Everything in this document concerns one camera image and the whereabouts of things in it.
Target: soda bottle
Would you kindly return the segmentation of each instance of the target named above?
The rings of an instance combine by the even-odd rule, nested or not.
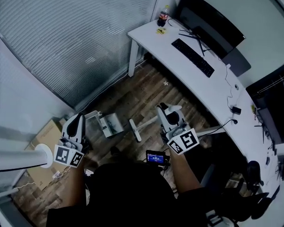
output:
[[[164,27],[168,17],[169,17],[169,5],[166,5],[165,8],[162,9],[159,14],[159,19],[157,21],[158,26]]]

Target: forearm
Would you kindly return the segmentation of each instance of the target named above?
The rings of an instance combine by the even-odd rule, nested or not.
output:
[[[86,206],[84,159],[80,162],[78,168],[71,167],[61,198],[62,207],[75,205]]]
[[[170,156],[178,193],[201,188],[201,185],[186,161],[185,156],[183,154],[179,156],[173,150],[170,150]]]

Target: display screen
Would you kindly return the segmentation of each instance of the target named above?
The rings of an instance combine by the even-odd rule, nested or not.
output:
[[[164,163],[164,156],[147,154],[148,162]]]

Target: person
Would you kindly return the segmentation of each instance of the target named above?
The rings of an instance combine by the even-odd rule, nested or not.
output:
[[[116,147],[112,158],[119,156]],[[86,206],[84,164],[71,168],[62,193],[62,208],[50,209],[47,227],[93,224],[207,226],[211,195],[202,188],[184,155],[170,150],[178,198],[156,168],[129,160],[101,165],[89,185]]]

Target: black keyboard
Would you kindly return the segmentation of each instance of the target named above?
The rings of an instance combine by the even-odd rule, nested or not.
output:
[[[195,64],[196,67],[199,68],[208,78],[213,74],[214,69],[182,40],[177,39],[171,44],[184,54],[193,64]]]

